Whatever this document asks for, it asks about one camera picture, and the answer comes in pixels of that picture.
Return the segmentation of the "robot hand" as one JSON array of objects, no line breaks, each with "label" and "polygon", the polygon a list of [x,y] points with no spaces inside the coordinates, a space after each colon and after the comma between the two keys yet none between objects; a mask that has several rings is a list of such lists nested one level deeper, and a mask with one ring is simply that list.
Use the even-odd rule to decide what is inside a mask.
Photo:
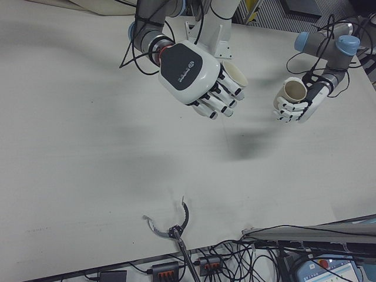
[{"label": "robot hand", "polygon": [[304,123],[329,93],[323,83],[315,83],[308,89],[300,78],[289,77],[274,98],[273,113],[280,122]]},{"label": "robot hand", "polygon": [[231,117],[244,99],[248,80],[230,61],[220,62],[190,41],[164,47],[159,53],[159,81],[180,103],[199,115]]}]

